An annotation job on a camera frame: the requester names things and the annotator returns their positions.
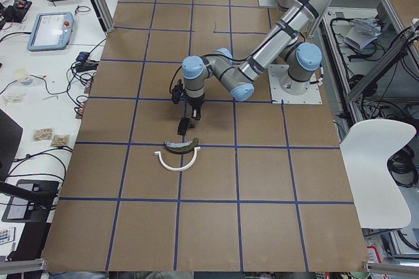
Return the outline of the black rectangular brake pad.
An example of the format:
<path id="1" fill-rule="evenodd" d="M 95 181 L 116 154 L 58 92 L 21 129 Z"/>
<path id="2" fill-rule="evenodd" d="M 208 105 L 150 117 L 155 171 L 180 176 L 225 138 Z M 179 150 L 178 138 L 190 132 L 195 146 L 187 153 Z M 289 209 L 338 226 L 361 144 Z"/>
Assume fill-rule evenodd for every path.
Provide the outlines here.
<path id="1" fill-rule="evenodd" d="M 190 124 L 190 118 L 183 117 L 179 121 L 179 125 L 177 127 L 177 134 L 180 136 L 184 136 L 187 133 L 187 130 L 189 129 Z"/>

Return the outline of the grey curved brake shoe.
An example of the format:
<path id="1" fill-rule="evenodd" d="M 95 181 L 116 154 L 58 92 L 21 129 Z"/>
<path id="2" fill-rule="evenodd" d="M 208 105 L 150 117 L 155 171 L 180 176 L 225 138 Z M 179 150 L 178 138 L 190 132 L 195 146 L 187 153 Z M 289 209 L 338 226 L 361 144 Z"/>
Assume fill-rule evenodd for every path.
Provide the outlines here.
<path id="1" fill-rule="evenodd" d="M 165 141 L 164 148 L 170 153 L 173 153 L 176 155 L 185 155 L 185 154 L 195 151 L 195 149 L 198 148 L 198 144 L 199 144 L 198 138 L 194 138 L 192 140 L 181 142 L 181 143 Z"/>

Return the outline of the blue usb hub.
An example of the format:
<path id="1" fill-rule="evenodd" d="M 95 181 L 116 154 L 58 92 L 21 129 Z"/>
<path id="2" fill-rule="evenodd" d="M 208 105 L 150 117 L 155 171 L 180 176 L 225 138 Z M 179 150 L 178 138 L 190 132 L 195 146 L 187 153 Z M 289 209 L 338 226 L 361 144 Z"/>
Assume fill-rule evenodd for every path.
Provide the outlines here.
<path id="1" fill-rule="evenodd" d="M 87 61 L 89 56 L 90 56 L 89 52 L 85 52 L 85 51 L 79 52 L 78 56 L 76 57 L 76 61 L 77 62 L 85 62 L 85 61 Z"/>

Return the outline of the bag of small parts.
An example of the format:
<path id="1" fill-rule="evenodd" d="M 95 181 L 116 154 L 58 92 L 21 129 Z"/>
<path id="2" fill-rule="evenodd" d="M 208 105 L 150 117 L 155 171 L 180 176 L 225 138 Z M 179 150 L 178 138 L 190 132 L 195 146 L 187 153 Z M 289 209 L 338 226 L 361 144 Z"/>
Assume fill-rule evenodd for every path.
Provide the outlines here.
<path id="1" fill-rule="evenodd" d="M 50 142 L 51 147 L 64 147 L 68 146 L 70 135 L 68 134 L 55 134 Z"/>
<path id="2" fill-rule="evenodd" d="M 54 135 L 53 128 L 36 128 L 33 131 L 33 141 L 50 141 Z"/>

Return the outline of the near blue teach pendant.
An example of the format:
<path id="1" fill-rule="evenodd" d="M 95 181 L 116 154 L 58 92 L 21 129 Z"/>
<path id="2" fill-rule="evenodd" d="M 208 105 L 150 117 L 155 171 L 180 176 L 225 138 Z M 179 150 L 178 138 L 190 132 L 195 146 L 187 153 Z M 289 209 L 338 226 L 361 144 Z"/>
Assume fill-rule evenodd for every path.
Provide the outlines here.
<path id="1" fill-rule="evenodd" d="M 38 14 L 27 49 L 32 52 L 65 49 L 71 38 L 73 24 L 73 14 L 70 12 Z"/>

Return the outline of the white plastic chair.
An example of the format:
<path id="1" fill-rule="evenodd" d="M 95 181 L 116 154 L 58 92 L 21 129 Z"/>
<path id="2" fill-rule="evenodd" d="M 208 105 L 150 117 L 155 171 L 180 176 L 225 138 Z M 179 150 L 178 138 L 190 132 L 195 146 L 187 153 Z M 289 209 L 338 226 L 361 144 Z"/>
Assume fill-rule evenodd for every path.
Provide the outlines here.
<path id="1" fill-rule="evenodd" d="M 340 143 L 359 223 L 364 229 L 401 229 L 411 222 L 409 206 L 387 168 L 389 158 L 416 129 L 389 119 L 354 124 Z"/>

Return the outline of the colourful remote control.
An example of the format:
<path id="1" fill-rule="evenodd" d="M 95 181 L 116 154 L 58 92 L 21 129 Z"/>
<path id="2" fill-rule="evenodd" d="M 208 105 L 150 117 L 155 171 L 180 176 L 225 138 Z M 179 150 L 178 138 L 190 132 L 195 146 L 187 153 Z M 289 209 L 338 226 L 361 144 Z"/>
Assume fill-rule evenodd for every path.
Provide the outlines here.
<path id="1" fill-rule="evenodd" d="M 0 245 L 14 242 L 16 234 L 16 227 L 9 227 L 7 229 L 0 230 Z"/>

